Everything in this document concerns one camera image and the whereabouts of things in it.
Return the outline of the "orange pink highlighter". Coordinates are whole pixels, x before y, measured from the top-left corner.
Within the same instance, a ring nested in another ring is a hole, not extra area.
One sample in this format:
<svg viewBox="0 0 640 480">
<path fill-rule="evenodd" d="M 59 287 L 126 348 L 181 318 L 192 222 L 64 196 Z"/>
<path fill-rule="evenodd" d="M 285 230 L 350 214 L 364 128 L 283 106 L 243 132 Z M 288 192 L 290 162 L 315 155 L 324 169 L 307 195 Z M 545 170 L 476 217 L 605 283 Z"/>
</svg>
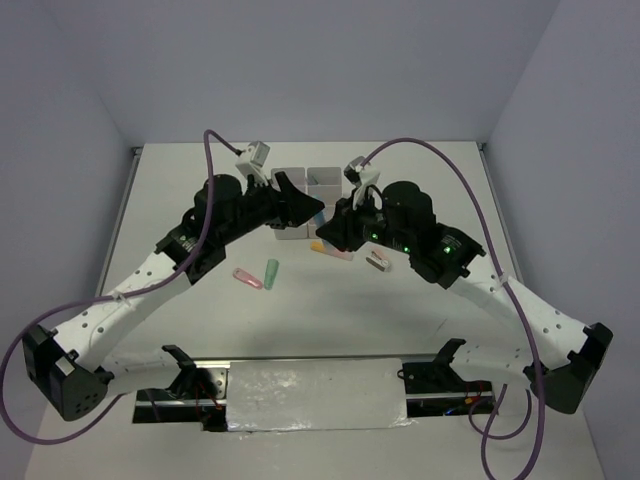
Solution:
<svg viewBox="0 0 640 480">
<path fill-rule="evenodd" d="M 327 256 L 331 256 L 340 260 L 352 261 L 354 254 L 351 252 L 341 252 L 334 247 L 325 246 L 322 242 L 312 241 L 310 249 L 316 253 L 321 253 Z"/>
</svg>

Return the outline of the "blue highlighter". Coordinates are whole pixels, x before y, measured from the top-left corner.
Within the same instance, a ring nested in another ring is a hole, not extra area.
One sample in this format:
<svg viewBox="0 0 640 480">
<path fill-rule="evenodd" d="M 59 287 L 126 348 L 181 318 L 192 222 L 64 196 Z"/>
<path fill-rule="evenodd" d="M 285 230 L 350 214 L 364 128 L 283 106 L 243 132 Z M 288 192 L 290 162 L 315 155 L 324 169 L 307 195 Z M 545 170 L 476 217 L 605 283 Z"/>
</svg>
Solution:
<svg viewBox="0 0 640 480">
<path fill-rule="evenodd" d="M 313 217 L 313 224 L 316 227 L 321 227 L 326 223 L 326 218 L 324 215 L 324 212 L 321 211 L 319 213 L 317 213 L 314 217 Z"/>
</svg>

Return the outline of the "pink stapler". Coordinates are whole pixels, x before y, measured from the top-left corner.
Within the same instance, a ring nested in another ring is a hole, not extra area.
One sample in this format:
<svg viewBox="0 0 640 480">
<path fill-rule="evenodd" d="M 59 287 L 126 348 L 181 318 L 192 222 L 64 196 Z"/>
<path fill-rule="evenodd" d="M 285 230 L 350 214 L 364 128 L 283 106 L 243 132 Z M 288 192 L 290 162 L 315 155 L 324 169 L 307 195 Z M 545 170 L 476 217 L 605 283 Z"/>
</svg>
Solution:
<svg viewBox="0 0 640 480">
<path fill-rule="evenodd" d="M 366 261 L 381 272 L 388 272 L 391 270 L 390 259 L 378 249 L 371 249 L 366 256 Z"/>
</svg>

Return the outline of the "green highlighter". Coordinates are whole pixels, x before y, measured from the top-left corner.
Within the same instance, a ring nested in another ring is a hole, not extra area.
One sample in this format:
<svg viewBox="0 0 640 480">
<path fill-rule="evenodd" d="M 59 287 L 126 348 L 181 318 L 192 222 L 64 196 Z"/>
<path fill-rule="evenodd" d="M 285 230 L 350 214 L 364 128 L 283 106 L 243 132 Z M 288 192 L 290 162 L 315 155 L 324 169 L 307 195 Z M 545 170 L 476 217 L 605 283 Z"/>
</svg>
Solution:
<svg viewBox="0 0 640 480">
<path fill-rule="evenodd" d="M 274 286 L 275 279 L 277 277 L 279 270 L 279 261 L 277 259 L 271 258 L 267 261 L 265 275 L 264 275 L 264 288 L 266 290 L 271 290 Z"/>
</svg>

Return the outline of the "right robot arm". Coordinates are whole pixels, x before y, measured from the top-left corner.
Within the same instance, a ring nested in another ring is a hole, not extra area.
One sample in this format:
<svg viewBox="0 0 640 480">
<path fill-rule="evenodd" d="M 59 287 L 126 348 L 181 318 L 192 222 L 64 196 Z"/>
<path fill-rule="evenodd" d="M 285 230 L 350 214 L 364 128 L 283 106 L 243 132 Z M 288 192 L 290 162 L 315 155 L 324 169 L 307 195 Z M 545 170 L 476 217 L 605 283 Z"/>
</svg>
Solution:
<svg viewBox="0 0 640 480">
<path fill-rule="evenodd" d="M 463 231 L 437 221 L 429 195 L 398 181 L 354 205 L 342 198 L 317 235 L 343 252 L 370 242 L 407 255 L 428 283 L 466 299 L 507 331 L 510 348 L 494 349 L 454 338 L 434 362 L 436 383 L 457 391 L 466 382 L 514 384 L 545 406 L 577 411 L 613 339 L 601 323 L 586 325 L 551 306 L 508 275 L 499 275 L 484 248 Z"/>
</svg>

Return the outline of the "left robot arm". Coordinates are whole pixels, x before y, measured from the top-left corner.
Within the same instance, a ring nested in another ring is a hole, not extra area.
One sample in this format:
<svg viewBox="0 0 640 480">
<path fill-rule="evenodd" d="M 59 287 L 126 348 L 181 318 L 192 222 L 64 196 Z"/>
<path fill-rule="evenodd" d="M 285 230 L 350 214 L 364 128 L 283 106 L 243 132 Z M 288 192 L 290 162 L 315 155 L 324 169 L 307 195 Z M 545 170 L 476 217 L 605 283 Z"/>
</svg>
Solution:
<svg viewBox="0 0 640 480">
<path fill-rule="evenodd" d="M 226 258 L 228 244 L 268 226 L 298 227 L 325 205 L 279 172 L 273 182 L 246 188 L 228 174 L 206 181 L 193 206 L 129 277 L 72 319 L 22 338 L 29 378 L 65 421 L 78 420 L 106 397 L 163 389 L 182 399 L 200 385 L 214 393 L 209 374 L 175 345 L 144 358 L 113 350 L 138 325 L 184 293 Z"/>
</svg>

